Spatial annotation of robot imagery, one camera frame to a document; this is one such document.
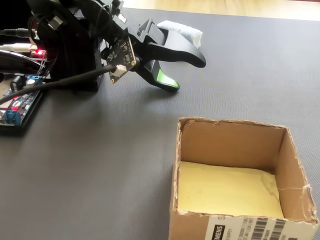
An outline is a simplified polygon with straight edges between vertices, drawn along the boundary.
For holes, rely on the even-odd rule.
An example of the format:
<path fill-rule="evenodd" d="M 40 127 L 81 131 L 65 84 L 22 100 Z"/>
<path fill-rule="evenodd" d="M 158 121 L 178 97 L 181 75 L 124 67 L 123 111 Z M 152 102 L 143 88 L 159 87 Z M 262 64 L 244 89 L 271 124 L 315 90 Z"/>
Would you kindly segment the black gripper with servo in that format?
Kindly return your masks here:
<path fill-rule="evenodd" d="M 101 52 L 103 60 L 113 62 L 113 55 L 132 54 L 140 61 L 136 73 L 167 92 L 177 92 L 180 85 L 164 74 L 159 61 L 206 66 L 204 55 L 179 32 L 158 27 L 151 18 L 142 25 L 128 22 L 121 13 L 123 3 L 113 0 L 99 8 L 99 35 L 108 44 Z"/>

